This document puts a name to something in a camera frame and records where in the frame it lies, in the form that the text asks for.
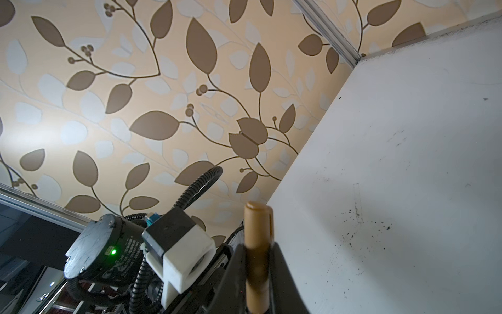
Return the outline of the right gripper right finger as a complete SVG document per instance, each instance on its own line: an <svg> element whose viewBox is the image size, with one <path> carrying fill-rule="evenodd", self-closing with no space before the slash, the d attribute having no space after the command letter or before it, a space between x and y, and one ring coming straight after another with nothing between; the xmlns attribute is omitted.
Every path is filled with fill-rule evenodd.
<svg viewBox="0 0 502 314"><path fill-rule="evenodd" d="M269 250L269 294L269 313L309 314L278 243Z"/></svg>

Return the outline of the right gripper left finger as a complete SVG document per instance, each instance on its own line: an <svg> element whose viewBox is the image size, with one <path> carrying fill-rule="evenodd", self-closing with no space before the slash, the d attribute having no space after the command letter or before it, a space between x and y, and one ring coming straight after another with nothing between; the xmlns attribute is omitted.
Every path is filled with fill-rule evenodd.
<svg viewBox="0 0 502 314"><path fill-rule="evenodd" d="M246 278L246 249L240 244L232 255L207 313L246 313Z"/></svg>

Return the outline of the brown pen cap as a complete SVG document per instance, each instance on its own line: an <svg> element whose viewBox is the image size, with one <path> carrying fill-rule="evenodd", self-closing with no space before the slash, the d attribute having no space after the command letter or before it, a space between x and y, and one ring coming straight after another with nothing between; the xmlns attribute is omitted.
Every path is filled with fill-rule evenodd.
<svg viewBox="0 0 502 314"><path fill-rule="evenodd" d="M250 313L265 313L269 300L269 249L274 242L273 210L250 201L244 208L246 302Z"/></svg>

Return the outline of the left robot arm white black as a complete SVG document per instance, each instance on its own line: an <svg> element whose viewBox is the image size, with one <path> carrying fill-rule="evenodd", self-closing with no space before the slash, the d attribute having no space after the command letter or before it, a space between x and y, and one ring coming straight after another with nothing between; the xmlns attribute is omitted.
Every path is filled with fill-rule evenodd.
<svg viewBox="0 0 502 314"><path fill-rule="evenodd" d="M64 277L77 301L127 313L161 313L163 289L145 258L146 214L103 215L66 252Z"/></svg>

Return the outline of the aluminium frame left post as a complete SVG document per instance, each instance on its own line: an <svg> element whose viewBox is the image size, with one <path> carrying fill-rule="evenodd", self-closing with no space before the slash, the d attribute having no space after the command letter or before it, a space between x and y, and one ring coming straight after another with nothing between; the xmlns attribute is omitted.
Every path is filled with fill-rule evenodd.
<svg viewBox="0 0 502 314"><path fill-rule="evenodd" d="M362 59L361 55L316 2L311 0L293 0L293 2L335 51L354 69Z"/></svg>

